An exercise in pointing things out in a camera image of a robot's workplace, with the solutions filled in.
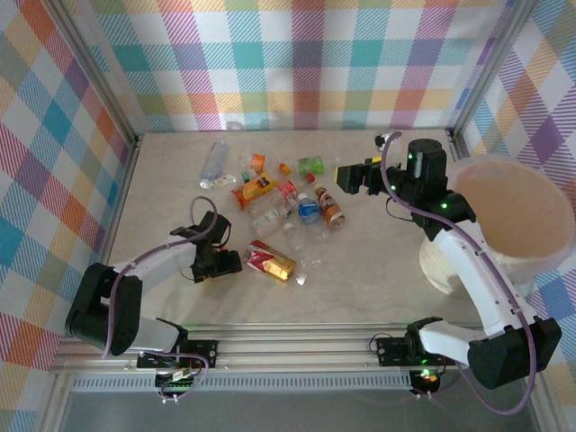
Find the tall clear water bottle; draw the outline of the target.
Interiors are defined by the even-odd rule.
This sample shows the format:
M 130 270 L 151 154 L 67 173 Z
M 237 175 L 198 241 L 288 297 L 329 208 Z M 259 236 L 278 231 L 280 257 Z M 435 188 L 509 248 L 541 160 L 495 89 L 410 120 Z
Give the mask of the tall clear water bottle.
M 210 183 L 221 176 L 230 146 L 225 140 L 215 141 L 204 161 L 200 174 L 200 187 L 208 189 Z

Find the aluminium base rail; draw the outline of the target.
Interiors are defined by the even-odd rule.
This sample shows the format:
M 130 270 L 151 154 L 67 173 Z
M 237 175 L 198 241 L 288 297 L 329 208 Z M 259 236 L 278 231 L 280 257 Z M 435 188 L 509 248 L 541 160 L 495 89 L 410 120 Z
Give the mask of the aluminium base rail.
M 190 339 L 219 341 L 216 373 L 373 372 L 379 369 L 368 342 L 374 334 L 403 337 L 406 324 L 221 324 L 189 326 Z M 64 337 L 52 374 L 144 374 L 138 352 L 103 360 L 101 351 Z

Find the clear bottle orange label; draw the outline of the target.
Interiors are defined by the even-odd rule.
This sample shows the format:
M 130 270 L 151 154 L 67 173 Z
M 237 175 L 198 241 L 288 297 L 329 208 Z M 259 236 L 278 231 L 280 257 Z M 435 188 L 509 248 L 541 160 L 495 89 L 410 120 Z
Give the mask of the clear bottle orange label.
M 281 161 L 277 157 L 270 157 L 259 153 L 240 155 L 238 157 L 238 164 L 241 167 L 251 168 L 258 174 L 266 171 L 288 176 L 292 172 L 292 168 L 288 163 Z

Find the green controller board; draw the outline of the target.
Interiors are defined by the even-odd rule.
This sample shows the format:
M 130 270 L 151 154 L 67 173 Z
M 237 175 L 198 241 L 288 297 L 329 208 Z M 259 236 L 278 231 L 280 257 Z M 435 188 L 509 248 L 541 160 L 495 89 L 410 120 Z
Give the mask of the green controller board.
M 175 373 L 157 373 L 154 387 L 163 404 L 178 403 L 195 385 L 201 370 L 182 369 Z

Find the clear bottle blue label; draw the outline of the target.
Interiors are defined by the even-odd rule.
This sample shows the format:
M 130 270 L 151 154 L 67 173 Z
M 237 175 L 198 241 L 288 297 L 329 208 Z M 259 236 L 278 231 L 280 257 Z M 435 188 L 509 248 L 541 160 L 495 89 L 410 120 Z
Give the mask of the clear bottle blue label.
M 299 218 L 307 232 L 318 241 L 326 240 L 329 234 L 325 228 L 318 203 L 306 193 L 299 193 L 297 204 Z

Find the cola bottle red label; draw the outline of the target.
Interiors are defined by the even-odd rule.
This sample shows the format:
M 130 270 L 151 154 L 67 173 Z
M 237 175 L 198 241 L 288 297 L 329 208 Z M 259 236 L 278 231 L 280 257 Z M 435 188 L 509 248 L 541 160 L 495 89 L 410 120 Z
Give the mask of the cola bottle red label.
M 272 191 L 257 198 L 248 209 L 251 216 L 256 216 L 261 212 L 266 212 L 271 208 L 277 208 L 289 203 L 290 200 L 296 200 L 298 194 L 303 189 L 313 184 L 316 177 L 312 173 L 308 173 L 304 178 L 296 178 L 295 180 L 283 180 L 277 186 L 274 186 Z

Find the round white bin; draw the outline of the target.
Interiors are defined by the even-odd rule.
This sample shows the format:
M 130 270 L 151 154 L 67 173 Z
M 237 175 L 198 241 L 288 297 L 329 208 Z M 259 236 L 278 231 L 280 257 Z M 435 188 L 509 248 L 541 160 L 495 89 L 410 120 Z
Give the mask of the round white bin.
M 511 157 L 473 156 L 446 170 L 482 234 L 524 297 L 536 276 L 557 268 L 576 249 L 576 217 L 568 196 L 544 174 Z

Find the clear bottle white green label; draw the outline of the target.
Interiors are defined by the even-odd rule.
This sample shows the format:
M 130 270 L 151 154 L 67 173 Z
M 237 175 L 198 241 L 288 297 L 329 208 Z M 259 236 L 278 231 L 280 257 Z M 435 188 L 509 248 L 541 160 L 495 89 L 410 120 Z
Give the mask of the clear bottle white green label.
M 256 235 L 263 238 L 281 228 L 292 216 L 293 210 L 282 205 L 261 212 L 251 221 L 251 227 Z

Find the brown drink bottle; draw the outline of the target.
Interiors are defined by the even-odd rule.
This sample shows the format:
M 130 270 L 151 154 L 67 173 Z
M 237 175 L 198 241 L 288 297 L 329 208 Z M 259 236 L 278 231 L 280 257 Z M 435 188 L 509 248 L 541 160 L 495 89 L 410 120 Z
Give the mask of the brown drink bottle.
M 318 198 L 319 209 L 328 228 L 340 228 L 346 221 L 339 204 L 323 184 L 315 184 L 314 192 Z

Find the controller board with lights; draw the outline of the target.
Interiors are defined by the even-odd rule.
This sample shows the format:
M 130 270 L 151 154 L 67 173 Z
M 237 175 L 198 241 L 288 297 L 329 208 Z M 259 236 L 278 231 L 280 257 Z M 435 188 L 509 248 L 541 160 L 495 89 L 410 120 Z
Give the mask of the controller board with lights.
M 430 400 L 438 392 L 441 385 L 443 370 L 421 369 L 409 372 L 410 392 L 418 398 L 427 397 Z

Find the clear bottle green neck band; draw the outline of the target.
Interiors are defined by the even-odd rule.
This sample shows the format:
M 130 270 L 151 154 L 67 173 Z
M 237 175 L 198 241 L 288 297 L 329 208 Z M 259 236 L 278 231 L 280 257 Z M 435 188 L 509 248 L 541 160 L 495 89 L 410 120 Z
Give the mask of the clear bottle green neck band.
M 252 168 L 236 174 L 226 174 L 211 180 L 209 182 L 209 188 L 214 190 L 229 185 L 231 187 L 239 187 L 255 179 L 257 176 L 258 172 Z

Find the orange juice bottle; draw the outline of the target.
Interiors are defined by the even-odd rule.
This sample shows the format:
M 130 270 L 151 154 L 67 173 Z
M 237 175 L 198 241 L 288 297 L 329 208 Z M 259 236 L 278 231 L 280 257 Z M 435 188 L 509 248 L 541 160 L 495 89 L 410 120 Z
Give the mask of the orange juice bottle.
M 277 185 L 278 182 L 275 179 L 268 173 L 263 173 L 246 184 L 233 189 L 231 193 L 238 202 L 239 208 L 244 210 L 259 197 L 270 193 Z

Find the red yellow snack packet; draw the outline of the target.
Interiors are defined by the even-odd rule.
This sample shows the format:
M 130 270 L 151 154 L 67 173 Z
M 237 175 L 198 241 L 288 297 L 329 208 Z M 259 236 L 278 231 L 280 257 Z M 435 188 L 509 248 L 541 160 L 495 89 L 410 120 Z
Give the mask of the red yellow snack packet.
M 243 262 L 250 268 L 280 282 L 287 282 L 296 268 L 296 262 L 261 240 L 249 243 Z

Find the crushed clear bottle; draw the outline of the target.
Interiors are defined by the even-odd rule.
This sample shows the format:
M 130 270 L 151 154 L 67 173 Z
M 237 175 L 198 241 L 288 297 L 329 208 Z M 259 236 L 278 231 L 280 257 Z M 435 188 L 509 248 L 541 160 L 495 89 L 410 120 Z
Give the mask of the crushed clear bottle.
M 303 228 L 290 222 L 283 225 L 283 233 L 292 251 L 292 258 L 302 266 L 318 266 L 321 263 L 321 247 L 328 238 L 322 225 L 305 225 Z
M 313 285 L 323 275 L 326 262 L 319 258 L 301 260 L 295 269 L 295 281 L 299 286 Z

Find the aluminium table edge rail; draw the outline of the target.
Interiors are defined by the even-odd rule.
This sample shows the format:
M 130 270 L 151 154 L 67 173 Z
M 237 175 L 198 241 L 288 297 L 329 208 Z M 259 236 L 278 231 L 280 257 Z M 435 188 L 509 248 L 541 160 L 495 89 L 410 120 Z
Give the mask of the aluminium table edge rail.
M 454 161 L 459 161 L 470 156 L 465 139 L 456 134 L 453 128 L 445 128 L 445 134 Z
M 122 177 L 121 187 L 119 189 L 117 198 L 113 206 L 112 217 L 110 219 L 110 226 L 104 237 L 103 248 L 99 255 L 99 261 L 104 264 L 107 264 L 109 262 L 110 256 L 112 254 L 113 244 L 118 232 L 128 192 L 131 187 L 131 181 L 138 162 L 141 143 L 143 139 L 144 134 L 141 133 L 139 135 L 136 135 L 131 143 L 129 158 L 127 160 L 127 165 L 125 167 L 124 175 Z

